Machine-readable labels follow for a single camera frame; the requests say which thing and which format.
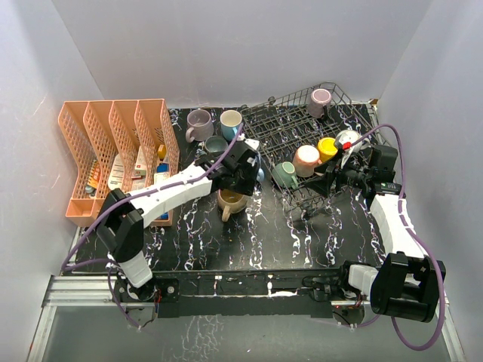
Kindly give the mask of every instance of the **small carton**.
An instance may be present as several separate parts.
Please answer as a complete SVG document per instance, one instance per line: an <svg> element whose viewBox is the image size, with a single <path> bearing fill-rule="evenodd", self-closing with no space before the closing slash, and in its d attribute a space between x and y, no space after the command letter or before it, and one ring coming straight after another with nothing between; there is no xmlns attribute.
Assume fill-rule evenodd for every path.
<svg viewBox="0 0 483 362"><path fill-rule="evenodd" d="M121 188L123 178L124 164L122 163L121 155L118 153L112 163L111 173L107 180L107 187L109 187L110 190Z"/></svg>
<svg viewBox="0 0 483 362"><path fill-rule="evenodd" d="M134 173L132 178L139 179L141 177L145 177L147 169L148 167L146 165L146 159L144 158L143 149L140 147L139 151L137 152L136 164L134 165Z"/></svg>

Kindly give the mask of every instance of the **pink mug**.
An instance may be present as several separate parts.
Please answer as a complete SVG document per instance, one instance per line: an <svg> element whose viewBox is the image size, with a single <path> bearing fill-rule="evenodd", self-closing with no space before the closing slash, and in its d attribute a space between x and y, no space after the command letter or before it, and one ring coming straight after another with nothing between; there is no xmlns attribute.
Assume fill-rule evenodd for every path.
<svg viewBox="0 0 483 362"><path fill-rule="evenodd" d="M299 147L292 161L298 177L311 177L314 168L320 163L320 154L317 148L311 145Z"/></svg>
<svg viewBox="0 0 483 362"><path fill-rule="evenodd" d="M327 89L320 88L310 94L307 112L313 118L320 118L324 115L324 106L328 106L332 101L332 94Z"/></svg>

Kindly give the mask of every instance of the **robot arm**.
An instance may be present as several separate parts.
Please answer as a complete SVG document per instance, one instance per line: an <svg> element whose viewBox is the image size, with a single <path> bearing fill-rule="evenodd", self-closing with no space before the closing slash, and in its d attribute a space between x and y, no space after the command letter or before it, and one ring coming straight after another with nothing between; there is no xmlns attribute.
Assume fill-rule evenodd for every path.
<svg viewBox="0 0 483 362"><path fill-rule="evenodd" d="M116 208L96 229L97 235L134 288L151 288L146 285L152 280L152 272L143 255L143 230L152 221L181 204L219 189L228 189L249 196L253 194L260 170L260 157L256 149L250 145L257 146L252 140L237 141L219 166L209 174L207 172L217 159L222 157L222 152L202 156L197 162L162 184L127 195L116 189L107 195L100 214L128 196L163 188L163 191L135 198Z"/></svg>
<svg viewBox="0 0 483 362"><path fill-rule="evenodd" d="M341 287L367 296L374 313L431 321L438 303L438 283L429 257L405 230L414 229L405 202L402 215L408 226L401 222L398 212L401 185L394 183L397 150L389 146L372 146L368 165L354 166L348 162L347 155L353 151L350 143L341 141L343 137L338 138L339 152L316 169L324 175L313 180L309 187L326 197L333 184L336 191L342 185L360 188L379 226L386 251L386 260L379 270L363 263L346 262L341 267ZM438 266L444 279L445 265L438 261Z"/></svg>

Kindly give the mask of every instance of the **light blue mug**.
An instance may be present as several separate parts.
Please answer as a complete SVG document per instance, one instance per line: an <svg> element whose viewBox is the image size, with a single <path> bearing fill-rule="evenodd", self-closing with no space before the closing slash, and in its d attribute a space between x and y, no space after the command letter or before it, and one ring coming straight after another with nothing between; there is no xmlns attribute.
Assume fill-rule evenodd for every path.
<svg viewBox="0 0 483 362"><path fill-rule="evenodd" d="M231 141L235 138L240 124L242 123L242 115L237 111L225 111L220 116L221 133L225 140Z"/></svg>

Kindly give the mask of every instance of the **cable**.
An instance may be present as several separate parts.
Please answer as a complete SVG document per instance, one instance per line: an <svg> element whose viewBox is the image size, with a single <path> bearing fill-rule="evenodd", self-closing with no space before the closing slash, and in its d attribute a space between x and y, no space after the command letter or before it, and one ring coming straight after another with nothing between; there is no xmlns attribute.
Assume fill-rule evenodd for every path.
<svg viewBox="0 0 483 362"><path fill-rule="evenodd" d="M236 143L236 140L238 139L238 136L240 134L242 134L242 131L243 130L243 123L240 124L240 128L238 129L238 131L236 132L236 135L235 137L233 138L232 142L230 142L230 144L228 145L228 148L225 150L225 152L217 159L217 161L211 165L210 168L208 168L208 170L203 173L201 176L198 176L198 177L195 177L193 179L189 179L186 181L186 183L196 183L198 182L200 179L203 179L204 177L206 177L207 175L209 175L215 168L217 168L220 163L222 162L222 160L228 155L228 153L232 150L233 146L235 145ZM123 198L122 200L116 202L115 204L113 204L111 207L109 207L106 211L104 211L100 216L97 217L97 219L94 220L94 222L92 223L91 226L89 226L89 228L86 230L86 232L81 236L81 238L79 239L79 241L77 242L77 244L70 250L69 254L67 255L67 257L64 259L64 261L62 262L62 266L61 266L61 269L62 270L66 270L66 267L67 267L67 263L69 262L69 260L72 258L72 256L77 252L77 250L86 242L86 240L88 239L88 236L92 233L92 231L99 225L99 223L105 219L111 212L113 212L115 209L117 209L118 207L120 207L121 205L123 204L126 204L136 198L141 198L143 196L147 196L147 195L151 195L151 194L154 194L156 192L160 192L160 191L163 191L163 190L166 190L166 189L170 189L171 187L175 187L175 186L181 186L181 185L184 185L185 182L184 181L178 181L178 182L175 182L175 183L171 183L171 184L168 184L168 185L163 185L161 186L159 189L153 189L153 190L149 190L149 191L145 191L145 192L141 192L140 194L138 195L133 195L133 196L128 196L126 198Z"/></svg>
<svg viewBox="0 0 483 362"><path fill-rule="evenodd" d="M370 321L367 321L367 322L364 322L364 323L361 323L359 324L357 327L361 328L361 327L367 327L367 326L370 326L372 323L374 323L375 321L377 321L380 317L380 314L376 314L374 316L374 318L372 318Z"/></svg>
<svg viewBox="0 0 483 362"><path fill-rule="evenodd" d="M152 315L152 318L149 321L147 321L145 324L141 326L141 328L144 328L149 323L154 322L154 320L158 317L159 303L161 303L161 299L162 299L161 291L156 290L156 293L154 295L154 314Z"/></svg>
<svg viewBox="0 0 483 362"><path fill-rule="evenodd" d="M240 124L240 128L236 132L235 137L230 142L230 144L228 145L228 148L225 150L225 152L217 159L217 161L213 165L211 165L211 167L208 168L207 171L204 172L201 176L195 177L193 179L189 179L186 182L187 183L196 183L200 179L203 179L204 177L206 177L207 175L209 175L216 167L218 167L218 165L220 165L220 163L222 162L222 160L232 150L233 146L236 143L236 140L238 139L238 136L240 136L240 134L242 134L242 132L241 132L242 130L243 130L243 123ZM92 233L92 231L97 227L97 225L99 225L99 223L100 223L101 220L103 220L105 217L107 217L116 208L118 208L119 206L121 206L123 204L126 204L129 201L134 200L136 198L140 198L140 197L143 197L143 196L151 195L151 194L154 194L155 192L160 192L160 191L163 191L165 189L169 189L171 187L180 186L180 185L184 185L184 184L185 184L185 182L179 181L179 182L176 182L176 183L171 183L169 185L163 185L159 189L153 189L153 190L149 190L149 191L146 191L146 192L142 192L142 193L140 193L138 195L129 196L129 197L123 198L122 200L120 200L120 201L116 202L115 204L113 204L106 211L104 211L100 216L98 216L97 219L94 220L94 222L92 223L92 225L89 226L89 228L86 230L86 232L81 236L81 238L79 239L79 241L77 242L77 244L70 250L69 254L67 255L67 257L62 262L62 270L63 271L65 271L65 270L73 270L73 269L78 268L80 266L94 264L95 262L101 262L101 260L107 261L107 262L113 262L110 259L93 259L93 260L88 260L87 262L79 263L78 265L72 265L70 267L67 266L67 263L72 258L72 256L86 242L86 240L88 239L89 234ZM109 291L111 292L112 300L118 306L119 310L126 317L126 319L133 326L135 326L137 329L141 330L142 329L142 326L140 326L133 318L131 318L131 316L124 310L124 308L122 308L121 303L118 301L117 297L115 296L114 290L112 289L112 285L111 285L111 271L112 271L112 267L109 268L109 271L107 272L107 284L109 285Z"/></svg>
<svg viewBox="0 0 483 362"><path fill-rule="evenodd" d="M358 308L360 307L362 304L362 294L358 294L357 295L357 302L354 304L353 308Z"/></svg>
<svg viewBox="0 0 483 362"><path fill-rule="evenodd" d="M336 311L332 311L332 313L341 317L343 321L346 322L348 326L350 326L351 323L349 323L349 321L341 313L338 313Z"/></svg>
<svg viewBox="0 0 483 362"><path fill-rule="evenodd" d="M137 329L140 329L141 326L139 323L137 323L125 310L124 308L122 308L122 305L121 303L118 301L117 297L115 296L114 294L114 290L112 289L112 285L111 285L111 271L112 271L112 268L109 268L109 270L107 271L107 285L109 285L109 291L111 292L111 295L112 295L112 300L114 301L114 303L118 306L118 308L121 310L122 314L126 317L126 319L133 325L135 326Z"/></svg>
<svg viewBox="0 0 483 362"><path fill-rule="evenodd" d="M443 324L445 322L445 287L443 284L443 277L441 275L441 269L439 268L439 264L435 258L435 256L432 254L432 251L429 249L429 247L426 245L424 241L418 237L411 228L409 228L409 223L406 221L406 218L402 212L402 202L404 200L404 194L406 190L406 169L405 169L405 160L402 154L402 145L401 145L401 137L399 136L398 131L395 129L394 126L391 124L380 124L376 127L374 127L372 130L361 136L358 140L356 140L352 146L355 146L356 144L360 143L363 139L369 137L371 134L373 134L376 130L382 128L382 127L388 127L394 132L395 138L398 141L398 148L399 148L399 157L401 160L401 177L402 177L402 183L401 183L401 192L399 194L399 199L398 199L398 212L399 212L399 218L402 221L402 225L406 227L406 231L408 234L424 249L424 251L427 252L429 259L431 260L431 263L435 269L436 272L436 280L438 281L438 293L439 293L439 316L438 316L438 323L436 324L435 332L432 334L431 338L429 339L428 342L424 343L423 345L413 345L411 344L406 338L402 335L399 326L396 322L396 319L394 317L391 317L392 320L392 325L394 326L395 332L397 333L398 337L400 340L410 349L413 349L415 351L424 351L434 345L436 341L438 340L438 337L441 335L441 331L443 329Z"/></svg>

